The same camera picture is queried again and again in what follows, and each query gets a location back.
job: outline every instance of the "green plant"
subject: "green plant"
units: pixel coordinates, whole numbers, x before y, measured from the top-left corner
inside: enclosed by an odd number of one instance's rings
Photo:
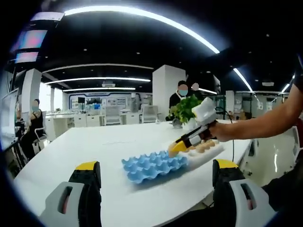
[[[199,105],[202,100],[198,100],[195,95],[189,96],[185,99],[182,99],[176,106],[172,106],[169,115],[174,115],[176,118],[179,118],[182,123],[187,123],[190,118],[195,117],[191,112],[191,109]]]

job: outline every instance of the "office chair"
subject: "office chair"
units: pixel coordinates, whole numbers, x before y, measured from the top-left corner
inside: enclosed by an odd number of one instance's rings
[[[120,110],[118,106],[106,106],[105,107],[105,125],[122,124],[120,117]]]
[[[34,140],[34,142],[33,142],[35,145],[38,144],[39,152],[41,151],[41,147],[39,145],[39,142],[40,141],[44,141],[44,140],[47,139],[46,126],[45,126],[46,111],[42,112],[42,117],[43,117],[43,128],[35,129],[35,134],[37,136],[37,139]],[[37,133],[38,131],[42,131],[43,132],[42,136],[40,136],[40,137],[38,136],[38,133]]]
[[[158,107],[156,105],[143,106],[142,123],[156,122]]]

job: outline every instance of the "potted plant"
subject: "potted plant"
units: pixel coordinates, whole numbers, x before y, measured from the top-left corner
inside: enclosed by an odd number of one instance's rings
[[[170,116],[178,118],[182,122],[182,127],[186,130],[191,130],[196,126],[195,115],[191,109],[199,105],[202,100],[199,100],[195,95],[182,99],[176,106],[172,106]]]

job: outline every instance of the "plant pot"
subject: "plant pot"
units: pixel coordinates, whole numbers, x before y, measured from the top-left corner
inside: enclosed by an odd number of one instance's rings
[[[197,123],[196,120],[194,118],[189,119],[189,121],[187,123],[183,123],[182,124],[182,128],[184,130],[190,131],[192,129],[194,129],[196,127]]]

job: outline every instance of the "egg carton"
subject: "egg carton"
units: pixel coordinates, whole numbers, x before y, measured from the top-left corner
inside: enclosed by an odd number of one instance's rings
[[[122,159],[124,170],[131,182],[142,183],[144,179],[152,180],[159,175],[166,175],[188,165],[186,157],[169,157],[167,151],[153,152],[150,155]]]

